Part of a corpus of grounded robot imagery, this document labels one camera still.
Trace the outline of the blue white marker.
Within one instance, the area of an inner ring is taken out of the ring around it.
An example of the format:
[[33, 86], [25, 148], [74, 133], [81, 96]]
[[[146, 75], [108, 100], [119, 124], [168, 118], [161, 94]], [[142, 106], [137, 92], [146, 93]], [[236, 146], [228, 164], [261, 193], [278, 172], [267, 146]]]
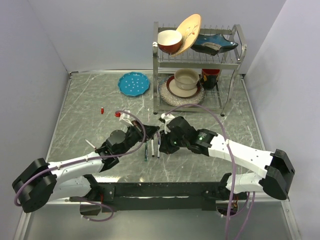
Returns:
[[157, 158], [160, 158], [160, 144], [157, 145]]

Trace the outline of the black white marker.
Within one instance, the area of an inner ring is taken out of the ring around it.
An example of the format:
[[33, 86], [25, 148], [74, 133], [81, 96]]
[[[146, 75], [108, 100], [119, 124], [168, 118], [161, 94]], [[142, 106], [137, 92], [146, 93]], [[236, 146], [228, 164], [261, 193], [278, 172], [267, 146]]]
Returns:
[[151, 139], [151, 156], [155, 157], [155, 146], [154, 146], [154, 139]]

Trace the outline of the green pen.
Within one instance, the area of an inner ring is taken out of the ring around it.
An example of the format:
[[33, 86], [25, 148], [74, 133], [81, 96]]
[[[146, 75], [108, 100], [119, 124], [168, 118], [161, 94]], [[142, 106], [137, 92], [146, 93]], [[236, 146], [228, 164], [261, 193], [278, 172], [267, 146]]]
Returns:
[[144, 144], [144, 161], [147, 162], [148, 161], [148, 143], [146, 142]]

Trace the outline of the purple pen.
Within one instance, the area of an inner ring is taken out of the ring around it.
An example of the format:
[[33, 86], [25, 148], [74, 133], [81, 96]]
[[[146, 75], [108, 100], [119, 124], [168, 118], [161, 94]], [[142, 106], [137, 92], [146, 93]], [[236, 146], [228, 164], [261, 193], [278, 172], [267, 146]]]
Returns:
[[158, 145], [160, 145], [161, 144], [161, 135], [158, 131], [156, 132], [156, 136], [157, 136]]

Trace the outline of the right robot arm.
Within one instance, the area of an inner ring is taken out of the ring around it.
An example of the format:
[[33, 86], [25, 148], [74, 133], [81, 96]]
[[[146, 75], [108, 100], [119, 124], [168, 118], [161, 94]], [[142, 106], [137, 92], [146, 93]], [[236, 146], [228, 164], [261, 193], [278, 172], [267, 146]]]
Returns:
[[264, 192], [277, 200], [287, 200], [295, 169], [287, 153], [255, 149], [208, 129], [196, 130], [184, 117], [162, 114], [164, 123], [160, 132], [159, 150], [167, 155], [186, 148], [194, 154], [220, 158], [248, 169], [249, 173], [225, 174], [219, 186], [219, 195], [230, 199], [244, 192]]

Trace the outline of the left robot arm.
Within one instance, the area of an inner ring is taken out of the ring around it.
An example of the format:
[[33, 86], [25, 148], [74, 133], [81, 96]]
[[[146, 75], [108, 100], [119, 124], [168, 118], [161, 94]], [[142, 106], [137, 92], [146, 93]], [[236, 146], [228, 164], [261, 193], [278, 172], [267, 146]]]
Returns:
[[57, 199], [95, 200], [101, 190], [93, 174], [113, 168], [120, 157], [137, 151], [159, 129], [133, 120], [126, 131], [114, 130], [100, 147], [84, 156], [57, 162], [34, 160], [12, 183], [14, 204], [31, 213]]

